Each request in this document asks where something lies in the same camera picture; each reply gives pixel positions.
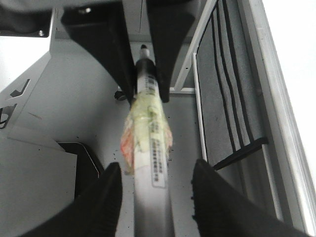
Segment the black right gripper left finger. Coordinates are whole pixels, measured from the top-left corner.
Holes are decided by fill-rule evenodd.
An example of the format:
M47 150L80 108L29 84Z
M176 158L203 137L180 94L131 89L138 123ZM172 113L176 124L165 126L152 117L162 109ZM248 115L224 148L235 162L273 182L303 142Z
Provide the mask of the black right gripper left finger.
M23 237L114 237L122 204L118 162L110 163L73 203Z

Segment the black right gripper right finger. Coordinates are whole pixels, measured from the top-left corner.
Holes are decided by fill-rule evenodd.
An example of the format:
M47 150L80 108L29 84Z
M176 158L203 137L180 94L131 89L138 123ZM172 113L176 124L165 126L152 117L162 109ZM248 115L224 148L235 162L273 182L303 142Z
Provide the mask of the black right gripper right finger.
M202 237L305 237L238 193L206 161L197 159L192 178L194 216Z

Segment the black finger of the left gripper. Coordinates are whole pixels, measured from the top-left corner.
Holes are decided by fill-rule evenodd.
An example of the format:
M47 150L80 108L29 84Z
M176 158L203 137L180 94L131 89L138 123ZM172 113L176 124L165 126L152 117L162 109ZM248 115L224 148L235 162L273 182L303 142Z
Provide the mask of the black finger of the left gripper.
M179 51L195 21L195 1L148 0L146 4L159 94L162 102L167 103Z
M122 1L67 7L61 23L69 37L107 70L132 102L136 69Z

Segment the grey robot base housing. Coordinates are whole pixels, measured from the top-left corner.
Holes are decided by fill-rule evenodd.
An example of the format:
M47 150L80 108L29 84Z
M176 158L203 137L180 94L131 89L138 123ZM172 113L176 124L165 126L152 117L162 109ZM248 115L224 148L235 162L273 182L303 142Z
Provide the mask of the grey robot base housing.
M58 10L45 37L0 39L0 208L72 199L75 156L60 141L95 134L95 92L108 74L73 42L55 40Z

